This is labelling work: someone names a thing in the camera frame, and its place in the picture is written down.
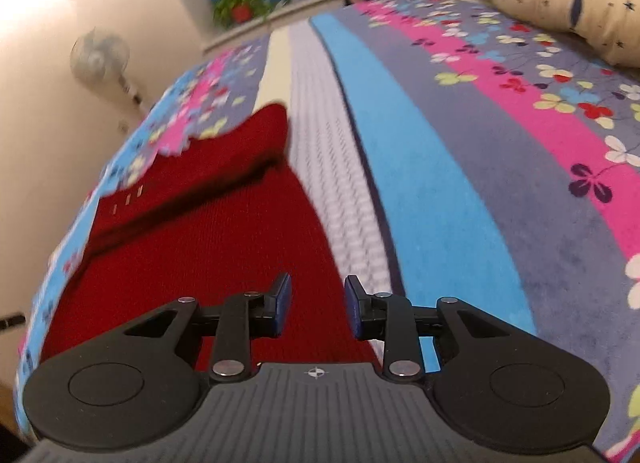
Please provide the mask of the white standing fan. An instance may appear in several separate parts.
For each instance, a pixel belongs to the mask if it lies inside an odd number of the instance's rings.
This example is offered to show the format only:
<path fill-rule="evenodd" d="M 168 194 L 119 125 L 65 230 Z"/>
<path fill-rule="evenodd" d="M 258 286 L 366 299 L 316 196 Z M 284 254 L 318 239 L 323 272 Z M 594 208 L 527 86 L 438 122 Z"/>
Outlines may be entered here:
<path fill-rule="evenodd" d="M 138 86 L 126 70 L 130 48 L 118 34 L 93 28 L 82 34 L 70 50 L 70 72 L 87 87 L 117 85 L 142 116 L 149 113 Z"/>

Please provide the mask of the green plant in red pot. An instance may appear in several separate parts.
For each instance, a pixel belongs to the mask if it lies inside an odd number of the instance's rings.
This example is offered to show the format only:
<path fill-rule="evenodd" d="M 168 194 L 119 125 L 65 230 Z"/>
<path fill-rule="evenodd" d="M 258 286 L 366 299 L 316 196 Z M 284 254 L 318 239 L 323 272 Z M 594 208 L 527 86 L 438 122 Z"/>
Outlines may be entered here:
<path fill-rule="evenodd" d="M 272 12 L 268 0 L 218 0 L 213 4 L 213 22 L 217 27 L 230 29 Z"/>

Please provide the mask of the colourful floral striped blanket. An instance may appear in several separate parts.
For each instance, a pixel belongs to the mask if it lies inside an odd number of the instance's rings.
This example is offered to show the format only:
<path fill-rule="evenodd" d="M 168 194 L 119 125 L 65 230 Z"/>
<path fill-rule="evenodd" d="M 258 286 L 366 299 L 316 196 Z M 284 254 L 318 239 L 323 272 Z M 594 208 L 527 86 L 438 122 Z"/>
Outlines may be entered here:
<path fill-rule="evenodd" d="M 377 0 L 255 38 L 186 72 L 125 142 L 51 258 L 15 384 L 31 462 L 634 462 L 639 457 L 639 102 L 627 75 L 483 4 Z M 158 157 L 288 115 L 288 165 L 343 285 L 433 307 L 450 296 L 593 365 L 610 391 L 596 440 L 506 453 L 454 431 L 372 362 L 254 362 L 150 443 L 40 439 L 24 387 L 99 201 Z"/>

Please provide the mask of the dark red knit sweater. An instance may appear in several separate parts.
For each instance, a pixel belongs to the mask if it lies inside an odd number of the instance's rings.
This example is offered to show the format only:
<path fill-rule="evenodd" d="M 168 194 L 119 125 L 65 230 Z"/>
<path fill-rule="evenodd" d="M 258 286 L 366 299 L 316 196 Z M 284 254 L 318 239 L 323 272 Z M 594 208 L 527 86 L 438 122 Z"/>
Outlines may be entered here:
<path fill-rule="evenodd" d="M 291 307 L 254 362 L 372 362 L 350 330 L 328 239 L 288 165 L 288 115 L 261 108 L 227 134 L 158 157 L 133 185 L 102 198 L 41 355 L 52 358 L 185 296 L 216 306 L 265 292 L 280 273 Z"/>

